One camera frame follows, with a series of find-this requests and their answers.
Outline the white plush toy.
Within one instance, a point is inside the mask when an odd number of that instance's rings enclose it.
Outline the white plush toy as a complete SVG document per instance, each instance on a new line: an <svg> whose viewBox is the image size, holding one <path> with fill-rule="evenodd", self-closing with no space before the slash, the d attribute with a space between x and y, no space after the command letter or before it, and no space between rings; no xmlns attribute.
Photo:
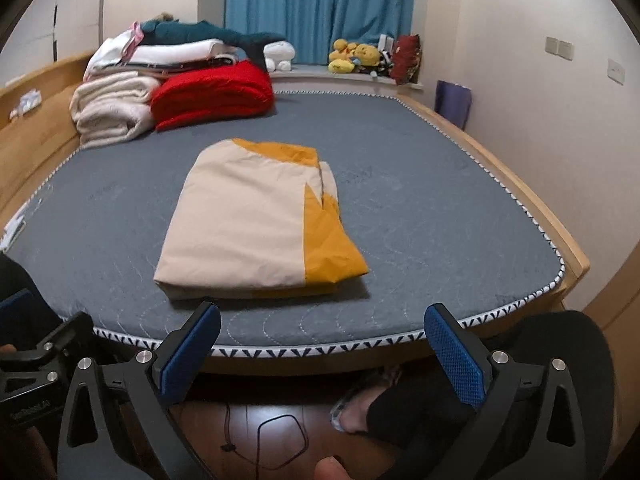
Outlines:
<svg viewBox="0 0 640 480"><path fill-rule="evenodd" d="M296 55L295 48L288 41L275 41L264 47L266 69L269 73L292 70L292 61Z"/></svg>

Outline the red folded blanket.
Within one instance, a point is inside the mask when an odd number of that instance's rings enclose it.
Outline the red folded blanket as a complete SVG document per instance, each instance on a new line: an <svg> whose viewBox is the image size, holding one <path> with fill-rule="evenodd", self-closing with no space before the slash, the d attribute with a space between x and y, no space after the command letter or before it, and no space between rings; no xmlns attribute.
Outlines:
<svg viewBox="0 0 640 480"><path fill-rule="evenodd" d="M157 131L262 116L274 104L271 78L250 61L192 70L155 90L151 113Z"/></svg>

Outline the wall switch plates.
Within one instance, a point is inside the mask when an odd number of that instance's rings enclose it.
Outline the wall switch plates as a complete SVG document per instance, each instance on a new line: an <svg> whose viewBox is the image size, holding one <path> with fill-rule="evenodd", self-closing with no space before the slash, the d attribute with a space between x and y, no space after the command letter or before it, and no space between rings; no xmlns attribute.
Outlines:
<svg viewBox="0 0 640 480"><path fill-rule="evenodd" d="M578 58L578 61L581 62L582 65L589 64L590 66L602 67L602 62L597 61L594 55L590 53L576 55L574 44L558 38L547 37L544 40L544 52L558 56L568 62L572 62L575 58ZM616 84L623 86L626 82L626 68L612 58L608 58L606 60L606 76L608 79L616 82Z"/></svg>

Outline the person's foot in slipper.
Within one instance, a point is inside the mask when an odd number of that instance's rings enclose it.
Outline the person's foot in slipper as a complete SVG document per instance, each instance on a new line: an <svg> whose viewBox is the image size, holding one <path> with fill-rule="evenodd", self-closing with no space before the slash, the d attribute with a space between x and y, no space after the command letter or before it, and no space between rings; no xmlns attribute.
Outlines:
<svg viewBox="0 0 640 480"><path fill-rule="evenodd" d="M367 434L368 411L373 402L398 382L397 372L383 372L367 378L359 386L351 388L331 408L332 427L342 434Z"/></svg>

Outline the white item on headboard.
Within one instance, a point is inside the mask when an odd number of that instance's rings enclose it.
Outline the white item on headboard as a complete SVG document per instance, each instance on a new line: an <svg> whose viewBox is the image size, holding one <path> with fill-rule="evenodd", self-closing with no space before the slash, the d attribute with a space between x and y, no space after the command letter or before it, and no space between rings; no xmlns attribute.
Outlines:
<svg viewBox="0 0 640 480"><path fill-rule="evenodd" d="M18 104L10 111L9 121L14 122L17 118L23 117L26 114L32 112L37 107L40 107L42 103L42 95L39 90L32 89L27 91L20 97Z"/></svg>

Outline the blue curtain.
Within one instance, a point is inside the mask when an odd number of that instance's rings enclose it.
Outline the blue curtain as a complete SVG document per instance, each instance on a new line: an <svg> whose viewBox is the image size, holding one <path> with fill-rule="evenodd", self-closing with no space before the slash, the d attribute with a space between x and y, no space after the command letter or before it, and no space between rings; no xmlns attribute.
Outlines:
<svg viewBox="0 0 640 480"><path fill-rule="evenodd" d="M377 44L411 29L413 0L226 0L224 24L238 32L274 32L299 64L329 62L335 40Z"/></svg>

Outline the purple bag by wall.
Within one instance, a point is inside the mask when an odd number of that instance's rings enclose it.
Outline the purple bag by wall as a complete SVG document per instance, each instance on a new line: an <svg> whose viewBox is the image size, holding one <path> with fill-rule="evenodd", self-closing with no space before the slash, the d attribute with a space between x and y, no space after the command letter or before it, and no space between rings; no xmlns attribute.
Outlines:
<svg viewBox="0 0 640 480"><path fill-rule="evenodd" d="M436 84L434 111L463 130L469 119L472 91L461 84L439 80Z"/></svg>

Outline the cream folded blanket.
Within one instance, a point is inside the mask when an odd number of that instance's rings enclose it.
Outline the cream folded blanket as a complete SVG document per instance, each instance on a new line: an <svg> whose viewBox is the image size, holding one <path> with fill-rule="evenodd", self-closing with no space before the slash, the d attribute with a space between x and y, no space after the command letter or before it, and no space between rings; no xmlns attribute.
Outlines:
<svg viewBox="0 0 640 480"><path fill-rule="evenodd" d="M70 99L70 118L82 150L125 143L155 128L153 93L160 81L122 72L80 84Z"/></svg>

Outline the yellow plush toys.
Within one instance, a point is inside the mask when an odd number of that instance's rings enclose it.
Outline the yellow plush toys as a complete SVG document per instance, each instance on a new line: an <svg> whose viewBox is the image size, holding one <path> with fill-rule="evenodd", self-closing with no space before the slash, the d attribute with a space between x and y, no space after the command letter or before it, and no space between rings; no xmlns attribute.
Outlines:
<svg viewBox="0 0 640 480"><path fill-rule="evenodd" d="M348 42L343 38L334 41L333 50L329 54L330 73L376 76L380 67L381 53L375 46Z"/></svg>

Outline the beige and orange garment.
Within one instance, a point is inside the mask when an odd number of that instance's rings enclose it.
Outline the beige and orange garment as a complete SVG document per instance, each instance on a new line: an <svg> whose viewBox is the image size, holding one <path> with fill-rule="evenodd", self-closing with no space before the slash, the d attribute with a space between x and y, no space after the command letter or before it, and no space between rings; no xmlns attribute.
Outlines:
<svg viewBox="0 0 640 480"><path fill-rule="evenodd" d="M332 294L369 267L309 146L217 142L186 176L154 282L172 300Z"/></svg>

